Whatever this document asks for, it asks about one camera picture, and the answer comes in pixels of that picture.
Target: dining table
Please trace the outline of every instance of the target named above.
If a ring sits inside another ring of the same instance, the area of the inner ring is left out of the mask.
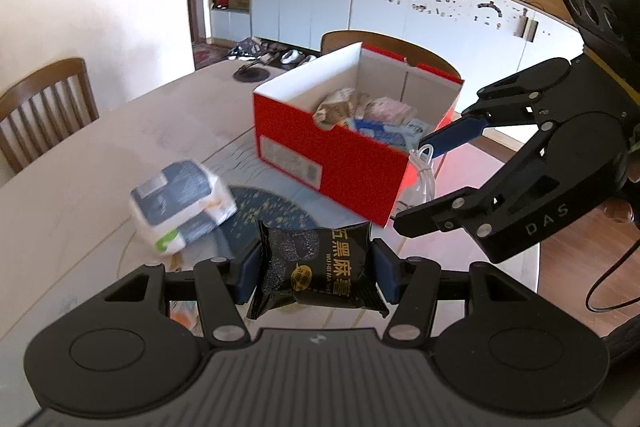
[[[238,60],[219,62],[101,115],[0,188],[1,427],[20,425],[38,410],[22,359],[40,330],[142,264],[170,268],[136,232],[127,202],[133,188],[172,162],[191,158],[229,186],[282,196],[320,227],[365,220],[258,158],[252,102],[258,84],[236,81],[240,66]],[[267,70],[270,78],[285,73]],[[438,166],[436,196],[479,186],[501,165],[463,145]],[[462,229],[408,239],[389,221],[373,226],[372,237],[400,257],[426,257],[444,269],[466,271],[469,263],[487,261]],[[539,259],[536,245],[498,267],[535,291]],[[381,334],[391,316],[293,304],[252,321],[247,308],[238,311],[252,335],[264,327],[375,328]],[[439,302],[432,335],[463,314],[464,302]]]

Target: chair backrest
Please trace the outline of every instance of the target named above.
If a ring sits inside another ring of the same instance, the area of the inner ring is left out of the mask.
[[[19,172],[97,118],[84,60],[59,60],[0,98],[0,150]]]
[[[460,78],[460,74],[456,71],[456,68],[449,64],[444,58],[438,57],[435,53],[425,50],[420,46],[416,46],[415,44],[411,44],[410,42],[396,39],[395,37],[390,37],[388,35],[382,35],[380,33],[364,32],[359,30],[339,30],[325,33],[322,36],[320,50],[322,55],[325,55],[339,50],[340,48],[349,46],[355,42],[364,42],[370,46],[375,46],[388,52],[402,55],[402,57],[405,57],[406,61],[411,66],[426,64]]]

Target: shoe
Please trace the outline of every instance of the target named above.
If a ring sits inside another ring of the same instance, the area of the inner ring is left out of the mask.
[[[305,55],[300,53],[298,50],[289,50],[287,53],[282,55],[280,62],[282,64],[299,64],[305,58]]]
[[[312,61],[316,60],[316,58],[318,58],[318,57],[316,57],[315,55],[307,55],[305,60],[300,62],[299,65],[302,66],[302,64],[308,64],[309,62],[312,62]]]

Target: charging cable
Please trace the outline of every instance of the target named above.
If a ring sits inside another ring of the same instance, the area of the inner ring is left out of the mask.
[[[409,151],[409,161],[418,171],[418,180],[413,187],[404,188],[400,192],[400,197],[391,213],[392,218],[402,210],[433,200],[436,193],[436,179],[433,174],[432,158],[433,147],[428,144],[418,150]]]

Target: cardboard box on floor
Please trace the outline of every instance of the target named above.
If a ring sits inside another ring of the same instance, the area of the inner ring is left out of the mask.
[[[378,225],[386,225],[408,156],[380,142],[313,120],[319,103],[343,87],[413,105],[433,126],[448,123],[462,80],[404,57],[352,44],[265,82],[254,90],[258,156]]]

